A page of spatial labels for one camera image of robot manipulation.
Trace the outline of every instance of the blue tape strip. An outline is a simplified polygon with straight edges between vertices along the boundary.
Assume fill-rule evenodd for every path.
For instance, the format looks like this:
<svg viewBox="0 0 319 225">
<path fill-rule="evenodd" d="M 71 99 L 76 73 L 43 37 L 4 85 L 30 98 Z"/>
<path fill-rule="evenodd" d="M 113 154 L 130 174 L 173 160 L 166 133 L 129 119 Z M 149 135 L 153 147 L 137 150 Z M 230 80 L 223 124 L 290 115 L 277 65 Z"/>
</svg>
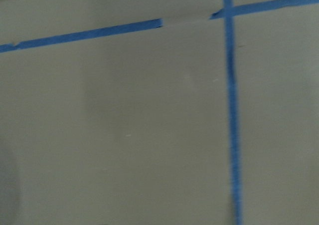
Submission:
<svg viewBox="0 0 319 225">
<path fill-rule="evenodd" d="M 319 3 L 319 0 L 270 0 L 265 2 L 253 3 L 253 4 L 244 4 L 239 5 L 233 8 L 232 15 L 242 15 L 257 13 L 262 11 L 280 9 L 288 6 L 301 6 L 308 4 Z M 225 9 L 221 9 L 218 12 L 211 15 L 210 19 L 219 19 L 225 17 Z"/>
<path fill-rule="evenodd" d="M 232 199 L 234 203 L 236 225 L 242 225 L 240 140 L 238 125 L 237 81 L 234 60 L 234 18 L 232 10 L 232 0 L 224 0 Z"/>
<path fill-rule="evenodd" d="M 124 24 L 112 27 L 105 27 L 100 29 L 87 30 L 82 32 L 76 32 L 71 34 L 62 34 L 52 37 L 46 37 L 41 39 L 33 39 L 20 42 L 17 45 L 3 44 L 0 45 L 0 53 L 8 52 L 18 49 L 28 49 L 40 46 L 46 46 L 51 44 L 67 43 L 83 39 L 92 39 L 103 36 L 110 36 L 115 34 L 123 34 L 140 30 L 154 29 L 163 26 L 162 19 L 152 19 L 142 22 L 136 22 L 131 24 Z"/>
</svg>

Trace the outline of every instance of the floor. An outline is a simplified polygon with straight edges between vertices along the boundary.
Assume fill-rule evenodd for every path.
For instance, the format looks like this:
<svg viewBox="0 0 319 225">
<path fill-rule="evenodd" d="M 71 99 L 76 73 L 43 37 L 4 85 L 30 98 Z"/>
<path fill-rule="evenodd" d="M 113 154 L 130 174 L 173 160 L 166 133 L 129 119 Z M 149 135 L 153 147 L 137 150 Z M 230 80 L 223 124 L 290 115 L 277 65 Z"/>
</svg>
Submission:
<svg viewBox="0 0 319 225">
<path fill-rule="evenodd" d="M 0 224 L 317 224 L 318 12 L 0 0 Z"/>
</svg>

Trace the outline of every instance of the horizontal blue tape line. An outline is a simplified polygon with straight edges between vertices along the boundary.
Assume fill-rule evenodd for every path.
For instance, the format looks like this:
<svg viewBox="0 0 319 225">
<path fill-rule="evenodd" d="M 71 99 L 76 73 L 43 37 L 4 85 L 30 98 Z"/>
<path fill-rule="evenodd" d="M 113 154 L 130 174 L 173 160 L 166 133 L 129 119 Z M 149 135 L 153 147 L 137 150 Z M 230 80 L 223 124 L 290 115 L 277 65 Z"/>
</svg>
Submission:
<svg viewBox="0 0 319 225">
<path fill-rule="evenodd" d="M 51 44 L 72 42 L 72 41 L 83 40 L 83 39 L 92 39 L 92 38 L 110 36 L 115 34 L 123 34 L 123 33 L 129 33 L 129 32 L 140 31 L 140 30 L 154 29 L 154 28 L 159 28 L 162 26 L 163 26 L 162 19 L 152 19 L 152 20 L 147 20 L 142 22 L 87 30 L 87 31 L 76 32 L 71 34 L 55 35 L 55 36 L 41 38 L 41 39 L 26 40 L 26 41 L 20 42 L 17 45 L 3 44 L 3 45 L 0 45 L 0 53 L 12 51 L 12 50 L 46 46 Z"/>
<path fill-rule="evenodd" d="M 280 9 L 288 6 L 301 6 L 308 4 L 319 3 L 319 0 L 270 0 L 265 2 L 244 4 L 236 6 L 232 9 L 232 15 L 237 16 L 241 14 L 257 13 L 262 11 Z M 225 17 L 225 10 L 221 9 L 211 15 L 210 19 L 219 19 Z"/>
</svg>

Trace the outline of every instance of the blue painter's tape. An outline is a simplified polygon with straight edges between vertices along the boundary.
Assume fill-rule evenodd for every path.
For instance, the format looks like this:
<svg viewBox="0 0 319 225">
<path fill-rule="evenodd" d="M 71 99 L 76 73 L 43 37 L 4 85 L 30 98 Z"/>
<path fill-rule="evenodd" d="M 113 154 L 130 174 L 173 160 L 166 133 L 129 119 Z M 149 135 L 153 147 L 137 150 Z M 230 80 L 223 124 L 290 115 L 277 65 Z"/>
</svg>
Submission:
<svg viewBox="0 0 319 225">
<path fill-rule="evenodd" d="M 242 15 L 263 12 L 268 10 L 280 9 L 288 6 L 302 6 L 319 3 L 319 0 L 270 0 L 265 2 L 244 4 L 233 8 L 232 15 Z M 221 9 L 211 15 L 210 19 L 219 19 L 225 17 L 225 9 Z"/>
<path fill-rule="evenodd" d="M 238 122 L 238 99 L 237 81 L 235 70 L 235 36 L 232 0 L 224 0 L 224 10 L 219 13 L 225 18 L 225 40 L 227 61 L 227 88 L 228 88 L 228 111 L 229 111 L 229 135 L 230 135 L 230 160 L 231 160 L 231 183 L 232 199 L 235 211 L 236 225 L 242 225 L 242 184 L 240 166 L 240 139 Z"/>
<path fill-rule="evenodd" d="M 51 44 L 67 43 L 67 42 L 83 40 L 83 39 L 92 39 L 92 38 L 110 36 L 115 34 L 123 34 L 123 33 L 129 33 L 129 32 L 140 31 L 140 30 L 154 29 L 154 28 L 162 27 L 162 25 L 163 25 L 162 19 L 152 19 L 152 20 L 147 20 L 142 22 L 87 30 L 87 31 L 76 32 L 71 34 L 62 34 L 62 35 L 56 35 L 56 36 L 46 37 L 41 39 L 26 40 L 26 41 L 20 42 L 17 45 L 13 45 L 13 44 L 0 45 L 0 53 L 12 51 L 12 50 L 46 46 Z"/>
</svg>

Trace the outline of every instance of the blue tape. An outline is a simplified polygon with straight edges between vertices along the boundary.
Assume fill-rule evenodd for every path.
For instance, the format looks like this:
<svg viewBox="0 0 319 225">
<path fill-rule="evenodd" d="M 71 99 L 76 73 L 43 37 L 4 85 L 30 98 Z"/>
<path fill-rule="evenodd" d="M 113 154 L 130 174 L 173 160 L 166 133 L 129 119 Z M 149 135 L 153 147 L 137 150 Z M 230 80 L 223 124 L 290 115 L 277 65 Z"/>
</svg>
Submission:
<svg viewBox="0 0 319 225">
<path fill-rule="evenodd" d="M 62 34 L 62 35 L 56 35 L 56 36 L 46 37 L 41 39 L 26 40 L 26 41 L 20 42 L 17 45 L 3 44 L 3 45 L 0 45 L 0 53 L 12 51 L 12 50 L 46 46 L 51 44 L 67 43 L 67 42 L 83 40 L 83 39 L 92 39 L 92 38 L 110 36 L 115 34 L 123 34 L 123 33 L 129 33 L 129 32 L 140 31 L 140 30 L 154 29 L 154 28 L 159 28 L 162 26 L 163 26 L 162 19 L 152 19 L 152 20 L 147 20 L 142 22 L 87 30 L 87 31 L 76 32 L 71 34 Z"/>
<path fill-rule="evenodd" d="M 270 0 L 265 2 L 236 6 L 232 10 L 232 15 L 237 16 L 242 14 L 280 9 L 288 6 L 302 6 L 316 3 L 319 3 L 319 0 Z M 225 17 L 225 9 L 221 9 L 218 12 L 212 14 L 210 19 L 219 19 L 223 17 Z"/>
<path fill-rule="evenodd" d="M 238 124 L 237 81 L 235 71 L 234 18 L 232 10 L 233 1 L 224 0 L 232 199 L 234 204 L 236 225 L 242 225 L 240 140 Z"/>
</svg>

